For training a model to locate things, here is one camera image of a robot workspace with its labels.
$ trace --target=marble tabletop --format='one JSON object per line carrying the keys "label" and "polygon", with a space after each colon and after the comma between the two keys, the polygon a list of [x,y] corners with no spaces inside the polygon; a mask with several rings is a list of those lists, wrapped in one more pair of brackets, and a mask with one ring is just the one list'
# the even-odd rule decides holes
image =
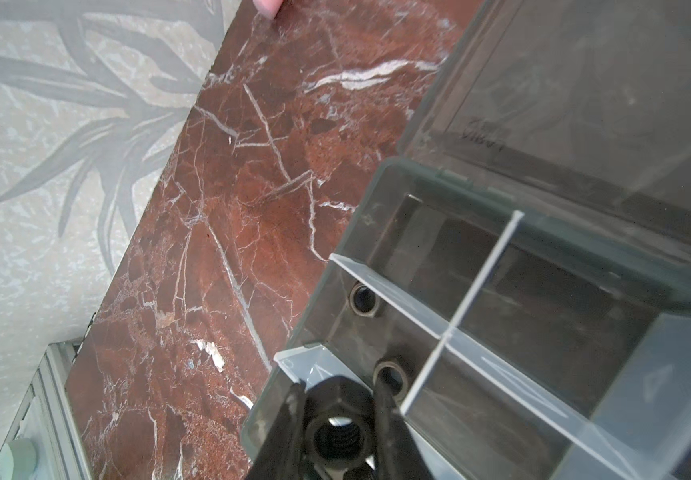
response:
{"label": "marble tabletop", "polygon": [[271,359],[479,5],[242,2],[66,385],[97,478],[244,476]]}

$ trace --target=floral wallpaper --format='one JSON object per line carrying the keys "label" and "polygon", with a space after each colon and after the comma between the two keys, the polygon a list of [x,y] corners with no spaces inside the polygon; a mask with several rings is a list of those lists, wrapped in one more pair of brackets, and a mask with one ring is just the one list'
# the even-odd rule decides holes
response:
{"label": "floral wallpaper", "polygon": [[80,337],[239,0],[0,0],[0,447]]}

